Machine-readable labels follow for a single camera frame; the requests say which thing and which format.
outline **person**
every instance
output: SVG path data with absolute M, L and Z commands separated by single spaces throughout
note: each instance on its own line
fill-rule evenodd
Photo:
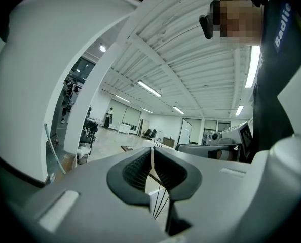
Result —
M 106 118 L 104 122 L 104 127 L 107 129 L 109 128 L 110 124 L 112 123 L 112 116 L 113 116 L 113 108 L 111 107 L 109 112 L 106 113 Z
M 260 46 L 261 64 L 253 97 L 253 141 L 248 161 L 294 133 L 277 96 L 301 65 L 301 17 L 289 1 L 214 0 L 200 17 L 205 37 Z
M 71 97 L 73 96 L 73 93 L 76 93 L 78 95 L 80 91 L 79 91 L 77 85 L 75 83 L 73 83 L 72 81 L 67 82 L 66 85 L 67 85 L 66 95 L 69 96 L 69 101 L 68 101 L 68 104 L 69 104 Z M 65 108 L 63 108 L 62 118 L 60 121 L 60 123 L 62 123 L 62 124 L 65 123 L 65 116 L 67 113 L 68 104 Z

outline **doorway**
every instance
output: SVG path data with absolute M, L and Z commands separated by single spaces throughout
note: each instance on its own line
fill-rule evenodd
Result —
M 188 123 L 185 119 L 183 119 L 177 144 L 189 144 L 191 130 L 192 130 L 192 125 Z

